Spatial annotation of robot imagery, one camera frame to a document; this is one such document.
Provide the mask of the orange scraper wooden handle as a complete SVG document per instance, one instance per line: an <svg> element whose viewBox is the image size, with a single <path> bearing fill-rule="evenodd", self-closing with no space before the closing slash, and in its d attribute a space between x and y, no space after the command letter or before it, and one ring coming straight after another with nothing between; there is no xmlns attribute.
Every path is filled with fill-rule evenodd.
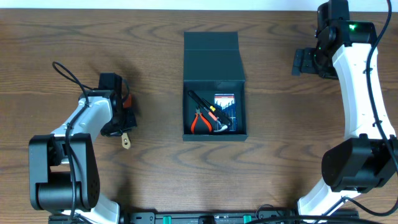
<svg viewBox="0 0 398 224"><path fill-rule="evenodd" d="M131 109L131 105L132 105L132 96L130 93L127 94L127 99L126 101L123 103L123 109L126 115L126 121L124 124L124 131L122 133L122 144L123 144L123 148L125 149L130 149L131 148L131 140L128 136L128 133L131 131L131 128L129 127L130 125L130 120L129 120L129 110Z"/></svg>

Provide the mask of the precision screwdriver set case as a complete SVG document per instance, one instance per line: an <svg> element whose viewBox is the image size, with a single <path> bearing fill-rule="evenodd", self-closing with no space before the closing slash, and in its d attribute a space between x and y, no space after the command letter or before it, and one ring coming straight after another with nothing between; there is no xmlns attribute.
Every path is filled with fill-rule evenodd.
<svg viewBox="0 0 398 224"><path fill-rule="evenodd" d="M229 131L236 131L237 128L235 102L233 93L214 95L215 108L222 111L231 120Z"/></svg>

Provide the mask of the small black-handled claw hammer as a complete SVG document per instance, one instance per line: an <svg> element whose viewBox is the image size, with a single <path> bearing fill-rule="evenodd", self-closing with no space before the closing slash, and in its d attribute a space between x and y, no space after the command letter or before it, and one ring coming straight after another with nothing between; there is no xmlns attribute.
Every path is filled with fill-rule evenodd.
<svg viewBox="0 0 398 224"><path fill-rule="evenodd" d="M188 96L189 96L191 99L193 99L193 100L197 103L197 107L196 107L196 109L195 109L195 118L194 118L194 120L193 120L193 122L191 123L191 126L190 126L191 133L192 133L192 134L195 134L195 128L196 128L196 125L197 125L197 122L198 122L198 119L199 119L199 118L200 118L200 119L203 121L203 123L206 125L206 127L207 127L208 130L209 130L209 133L214 132L212 124L211 124L211 123L209 122L209 120L203 115L201 109L203 109L203 110L207 113L207 115L208 115L213 121L215 121L216 124L219 125L219 123L216 121L215 116L212 115L212 114L210 113L209 109L205 106L205 103L202 101L202 98L200 98L194 91L189 90L189 91L188 91ZM226 131L227 129L229 129L229 127L227 127L227 126L221 127L221 126L220 126L220 129L216 130L215 132L216 132L216 133L220 133L220 132Z"/></svg>

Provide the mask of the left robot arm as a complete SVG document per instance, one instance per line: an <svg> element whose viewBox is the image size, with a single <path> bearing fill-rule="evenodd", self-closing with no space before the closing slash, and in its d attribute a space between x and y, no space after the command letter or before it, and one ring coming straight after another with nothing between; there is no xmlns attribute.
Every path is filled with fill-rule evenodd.
<svg viewBox="0 0 398 224"><path fill-rule="evenodd" d="M98 87L82 93L71 116L48 135L29 141L30 203L59 223L129 223L120 205L101 193L93 144L99 135L121 137L136 126L127 82L101 73Z"/></svg>

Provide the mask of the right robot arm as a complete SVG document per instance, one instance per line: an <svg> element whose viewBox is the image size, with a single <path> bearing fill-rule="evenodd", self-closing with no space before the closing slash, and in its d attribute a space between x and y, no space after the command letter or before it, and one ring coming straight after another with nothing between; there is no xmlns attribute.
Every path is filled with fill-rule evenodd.
<svg viewBox="0 0 398 224"><path fill-rule="evenodd" d="M317 74L340 83L345 114L341 144L322 158L322 177L297 202L304 223L326 223L345 202L383 187L397 173L397 135L389 121L377 73L382 32L353 21L347 0L317 10L317 44L298 49L292 74Z"/></svg>

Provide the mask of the dark green box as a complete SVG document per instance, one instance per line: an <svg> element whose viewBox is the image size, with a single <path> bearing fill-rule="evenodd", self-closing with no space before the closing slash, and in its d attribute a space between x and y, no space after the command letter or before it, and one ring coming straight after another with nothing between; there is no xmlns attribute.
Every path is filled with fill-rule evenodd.
<svg viewBox="0 0 398 224"><path fill-rule="evenodd" d="M245 141L246 127L245 76L239 52L237 32L185 32L183 58L183 140L184 141ZM213 106L215 94L233 93L236 104L236 131L216 133L220 126L201 109L214 132L199 118L195 134L190 126L197 103L188 96L194 91Z"/></svg>

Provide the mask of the black yellow screwdriver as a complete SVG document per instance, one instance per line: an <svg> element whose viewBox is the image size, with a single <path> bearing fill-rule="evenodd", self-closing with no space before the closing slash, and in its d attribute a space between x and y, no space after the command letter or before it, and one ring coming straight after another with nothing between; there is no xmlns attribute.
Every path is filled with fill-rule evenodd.
<svg viewBox="0 0 398 224"><path fill-rule="evenodd" d="M227 126L231 127L233 122L232 120L226 116L221 110L217 109L210 102L202 98L202 101L205 103L205 106L209 109L210 113L215 116L216 121L219 123L221 127Z"/></svg>

